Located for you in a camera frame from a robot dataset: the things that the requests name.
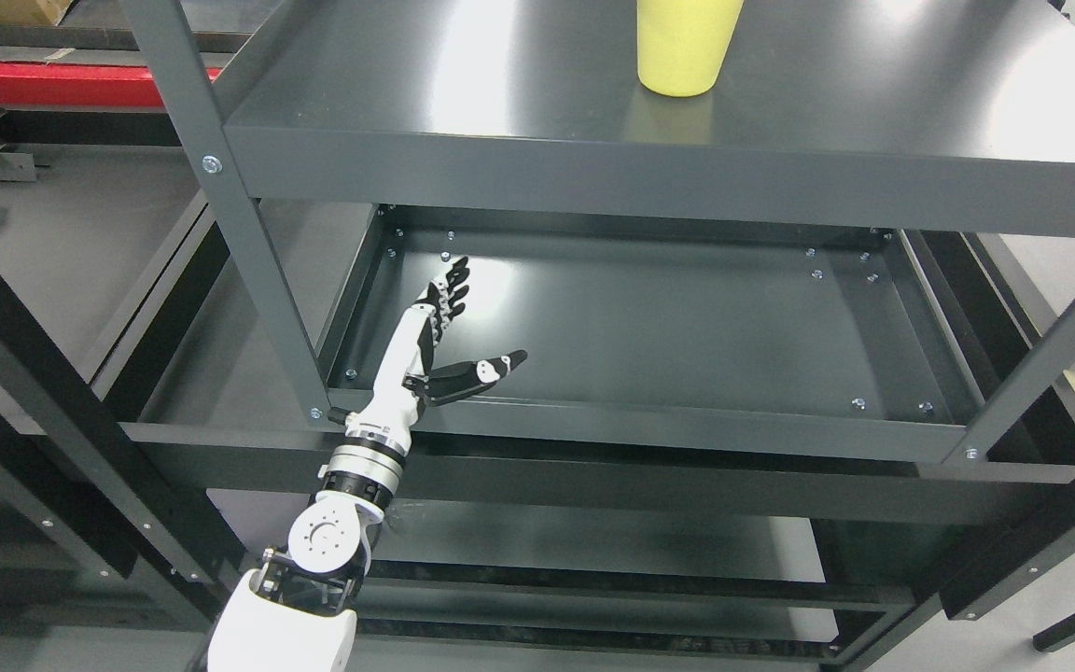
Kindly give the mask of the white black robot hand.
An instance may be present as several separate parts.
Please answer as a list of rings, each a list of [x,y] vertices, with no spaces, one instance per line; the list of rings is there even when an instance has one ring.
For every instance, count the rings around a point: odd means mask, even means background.
[[[422,292],[402,312],[372,382],[370,404],[347,416],[347,437],[387,437],[408,442],[412,427],[429,408],[490,390],[528,358],[524,349],[503,356],[435,364],[435,355],[452,324],[465,312],[470,276],[468,257],[453,260],[426,282]]]

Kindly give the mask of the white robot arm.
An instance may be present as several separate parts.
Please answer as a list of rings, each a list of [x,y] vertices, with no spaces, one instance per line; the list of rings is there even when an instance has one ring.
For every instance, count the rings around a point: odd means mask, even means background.
[[[209,637],[209,671],[342,671],[356,637],[356,595],[370,533],[404,475],[415,416],[354,413],[321,464],[320,488],[286,543],[248,570]]]

